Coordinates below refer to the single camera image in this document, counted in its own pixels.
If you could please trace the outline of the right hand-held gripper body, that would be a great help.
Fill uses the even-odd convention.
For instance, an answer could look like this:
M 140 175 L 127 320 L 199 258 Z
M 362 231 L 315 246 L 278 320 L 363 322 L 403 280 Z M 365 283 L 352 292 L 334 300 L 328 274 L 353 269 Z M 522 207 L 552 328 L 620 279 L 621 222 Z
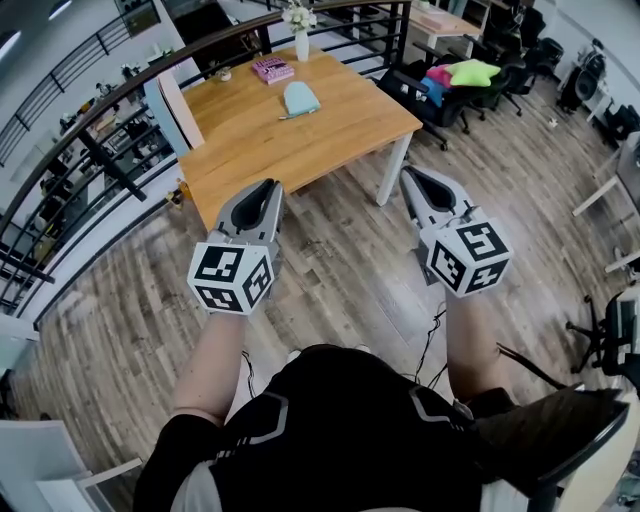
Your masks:
M 414 207 L 416 256 L 429 285 L 441 283 L 458 298 L 500 283 L 513 249 L 497 219 L 465 203 L 452 211 Z

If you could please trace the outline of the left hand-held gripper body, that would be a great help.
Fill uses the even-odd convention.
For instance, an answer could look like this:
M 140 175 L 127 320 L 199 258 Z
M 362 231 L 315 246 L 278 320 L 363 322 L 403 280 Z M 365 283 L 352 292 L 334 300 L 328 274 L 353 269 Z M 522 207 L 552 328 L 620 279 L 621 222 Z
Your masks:
M 242 230 L 221 221 L 196 244 L 187 284 L 210 313 L 247 316 L 267 298 L 279 275 L 279 223 Z

